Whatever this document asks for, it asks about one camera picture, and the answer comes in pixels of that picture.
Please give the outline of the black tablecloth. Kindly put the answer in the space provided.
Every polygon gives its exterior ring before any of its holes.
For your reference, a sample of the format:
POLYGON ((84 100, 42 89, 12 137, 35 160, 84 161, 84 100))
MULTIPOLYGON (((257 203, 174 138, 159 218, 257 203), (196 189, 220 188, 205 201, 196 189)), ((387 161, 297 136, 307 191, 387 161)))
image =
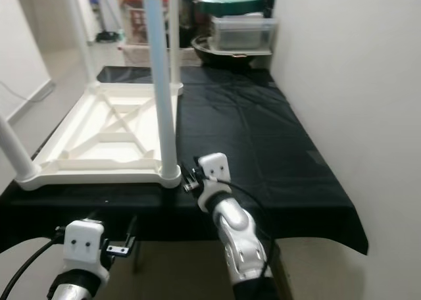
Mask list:
MULTIPOLYGON (((235 195, 274 239, 330 239, 365 255, 369 240, 355 206, 267 70, 182 68, 177 148, 181 164, 225 153, 235 195)), ((113 241, 133 216, 139 241, 217 240, 210 217, 180 188, 156 184, 72 184, 24 191, 12 183, 1 197, 0 249, 49 239, 56 227, 95 214, 113 241)))

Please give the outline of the black wok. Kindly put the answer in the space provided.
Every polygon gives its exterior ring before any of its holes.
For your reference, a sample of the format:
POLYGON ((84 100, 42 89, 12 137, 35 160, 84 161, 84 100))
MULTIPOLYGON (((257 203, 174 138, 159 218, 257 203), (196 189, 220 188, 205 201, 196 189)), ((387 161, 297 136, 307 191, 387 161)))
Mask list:
POLYGON ((196 36, 191 41, 195 54, 201 60, 201 66, 228 70, 245 70, 252 68, 257 59, 270 57, 271 51, 223 51, 213 50, 208 36, 196 36))

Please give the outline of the beige stone bench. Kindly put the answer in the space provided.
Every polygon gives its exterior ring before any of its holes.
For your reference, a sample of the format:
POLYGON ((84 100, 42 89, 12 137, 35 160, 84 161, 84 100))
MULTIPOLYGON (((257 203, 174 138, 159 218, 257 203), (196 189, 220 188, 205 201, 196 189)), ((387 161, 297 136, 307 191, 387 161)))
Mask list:
MULTIPOLYGON (((124 66, 151 66, 147 45, 119 45, 118 51, 123 57, 124 66)), ((202 65, 202 60, 192 47, 182 48, 180 58, 182 66, 202 65)))

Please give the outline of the clear plastic storage box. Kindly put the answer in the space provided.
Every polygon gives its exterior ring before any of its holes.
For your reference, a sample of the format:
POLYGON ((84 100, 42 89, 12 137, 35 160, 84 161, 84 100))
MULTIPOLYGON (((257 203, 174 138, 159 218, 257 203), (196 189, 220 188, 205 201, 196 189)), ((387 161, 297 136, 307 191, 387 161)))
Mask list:
POLYGON ((270 50, 276 18, 212 17, 210 46, 219 51, 270 50))

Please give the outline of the black plastic bag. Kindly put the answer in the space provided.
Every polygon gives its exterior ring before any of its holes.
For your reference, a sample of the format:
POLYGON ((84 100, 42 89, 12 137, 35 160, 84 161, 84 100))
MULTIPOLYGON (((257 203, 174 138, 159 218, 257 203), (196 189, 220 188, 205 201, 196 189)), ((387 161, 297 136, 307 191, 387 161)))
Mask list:
POLYGON ((197 35, 198 18, 201 15, 196 0, 180 0, 180 9, 178 9, 180 24, 178 26, 180 27, 181 48, 190 47, 192 39, 197 35))

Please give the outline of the black floor mop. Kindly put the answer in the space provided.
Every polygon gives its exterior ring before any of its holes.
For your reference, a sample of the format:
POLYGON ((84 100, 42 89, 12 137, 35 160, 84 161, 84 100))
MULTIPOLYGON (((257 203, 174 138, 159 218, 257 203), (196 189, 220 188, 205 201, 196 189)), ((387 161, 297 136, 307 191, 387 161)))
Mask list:
POLYGON ((97 43, 114 43, 120 39, 118 26, 114 23, 114 13, 108 6, 108 0, 96 0, 99 11, 99 23, 101 32, 97 33, 95 41, 97 43))

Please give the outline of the orange lid storage box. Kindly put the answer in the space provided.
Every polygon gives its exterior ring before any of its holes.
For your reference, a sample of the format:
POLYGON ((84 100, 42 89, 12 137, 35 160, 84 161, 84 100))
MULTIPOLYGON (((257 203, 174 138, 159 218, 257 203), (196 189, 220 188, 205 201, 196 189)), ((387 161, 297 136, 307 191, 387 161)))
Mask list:
MULTIPOLYGON (((124 42, 128 45, 147 45, 147 23, 145 23, 144 0, 117 0, 124 42)), ((163 0, 163 14, 168 13, 168 0, 163 0)))

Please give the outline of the green plastic lid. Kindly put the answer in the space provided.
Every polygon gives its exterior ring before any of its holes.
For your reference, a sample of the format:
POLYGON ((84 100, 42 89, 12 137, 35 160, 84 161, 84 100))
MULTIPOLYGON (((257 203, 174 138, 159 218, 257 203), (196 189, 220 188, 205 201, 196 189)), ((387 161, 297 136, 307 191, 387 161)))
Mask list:
POLYGON ((266 0, 197 0, 201 13, 215 16, 234 16, 264 11, 266 0))

